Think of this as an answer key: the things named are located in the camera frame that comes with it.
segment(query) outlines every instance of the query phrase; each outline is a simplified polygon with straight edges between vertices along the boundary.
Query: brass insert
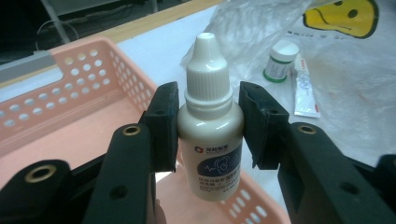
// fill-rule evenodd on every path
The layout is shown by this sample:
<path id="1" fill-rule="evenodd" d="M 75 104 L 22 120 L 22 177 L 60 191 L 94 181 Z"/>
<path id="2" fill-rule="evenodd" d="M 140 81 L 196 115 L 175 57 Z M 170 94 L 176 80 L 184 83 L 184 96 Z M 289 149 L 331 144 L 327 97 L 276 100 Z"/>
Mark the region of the brass insert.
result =
<path id="1" fill-rule="evenodd" d="M 138 126 L 128 126 L 122 130 L 123 135 L 135 135 L 140 133 L 140 128 Z"/>
<path id="2" fill-rule="evenodd" d="M 56 172 L 56 166 L 54 165 L 42 165 L 31 170 L 26 176 L 25 181 L 27 183 L 38 183 L 46 180 L 53 176 Z"/>
<path id="3" fill-rule="evenodd" d="M 298 126 L 298 131 L 302 132 L 302 133 L 307 133 L 307 134 L 315 134 L 317 133 L 317 130 L 309 125 L 300 125 Z"/>

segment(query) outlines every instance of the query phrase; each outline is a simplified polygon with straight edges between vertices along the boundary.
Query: bottle cap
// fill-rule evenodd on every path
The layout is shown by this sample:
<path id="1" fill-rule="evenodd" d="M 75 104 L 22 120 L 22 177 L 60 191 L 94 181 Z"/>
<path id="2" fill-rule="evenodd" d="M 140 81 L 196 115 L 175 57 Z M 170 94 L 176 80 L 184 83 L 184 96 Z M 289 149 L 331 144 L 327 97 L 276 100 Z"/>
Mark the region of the bottle cap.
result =
<path id="1" fill-rule="evenodd" d="M 196 37 L 194 52 L 187 64 L 187 105 L 195 112 L 213 111 L 224 107 L 233 97 L 228 63 L 219 51 L 214 34 Z"/>
<path id="2" fill-rule="evenodd" d="M 297 45 L 291 43 L 288 40 L 279 40 L 272 48 L 271 48 L 271 57 L 273 57 L 277 61 L 289 63 L 294 61 L 297 56 L 299 48 Z"/>

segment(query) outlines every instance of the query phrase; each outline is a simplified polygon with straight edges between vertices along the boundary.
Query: pink plastic basket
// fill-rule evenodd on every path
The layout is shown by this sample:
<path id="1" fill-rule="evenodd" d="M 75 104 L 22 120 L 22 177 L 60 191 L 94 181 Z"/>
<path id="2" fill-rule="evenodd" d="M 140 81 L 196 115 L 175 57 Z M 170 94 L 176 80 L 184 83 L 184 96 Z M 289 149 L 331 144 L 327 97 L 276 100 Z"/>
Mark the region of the pink plastic basket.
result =
<path id="1" fill-rule="evenodd" d="M 96 37 L 50 51 L 62 79 L 0 104 L 0 188 L 25 166 L 60 159 L 71 168 L 107 150 L 113 132 L 138 122 L 155 84 L 111 41 Z M 286 212 L 242 173 L 220 203 L 187 187 L 183 166 L 157 183 L 167 223 L 290 223 Z"/>

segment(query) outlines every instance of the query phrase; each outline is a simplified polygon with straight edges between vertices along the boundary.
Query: yellow smiley face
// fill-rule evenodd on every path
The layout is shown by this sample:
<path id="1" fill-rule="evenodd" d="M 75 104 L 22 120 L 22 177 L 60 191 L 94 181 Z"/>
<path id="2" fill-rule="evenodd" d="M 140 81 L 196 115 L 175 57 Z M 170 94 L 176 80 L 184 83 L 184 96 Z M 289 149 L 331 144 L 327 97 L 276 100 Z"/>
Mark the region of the yellow smiley face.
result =
<path id="1" fill-rule="evenodd" d="M 323 7 L 309 9 L 304 24 L 319 30 L 334 30 L 357 38 L 367 38 L 378 21 L 378 7 L 374 0 L 344 0 Z"/>

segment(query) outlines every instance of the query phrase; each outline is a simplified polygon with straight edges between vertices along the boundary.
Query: white jar lid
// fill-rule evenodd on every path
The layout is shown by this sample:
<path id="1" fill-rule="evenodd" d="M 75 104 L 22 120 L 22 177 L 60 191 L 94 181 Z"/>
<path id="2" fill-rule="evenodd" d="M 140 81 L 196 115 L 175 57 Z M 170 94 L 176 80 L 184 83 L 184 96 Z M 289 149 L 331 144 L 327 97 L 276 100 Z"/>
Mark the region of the white jar lid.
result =
<path id="1" fill-rule="evenodd" d="M 279 40 L 272 48 L 270 55 L 277 61 L 290 63 L 294 61 L 298 54 L 299 48 L 288 40 Z"/>

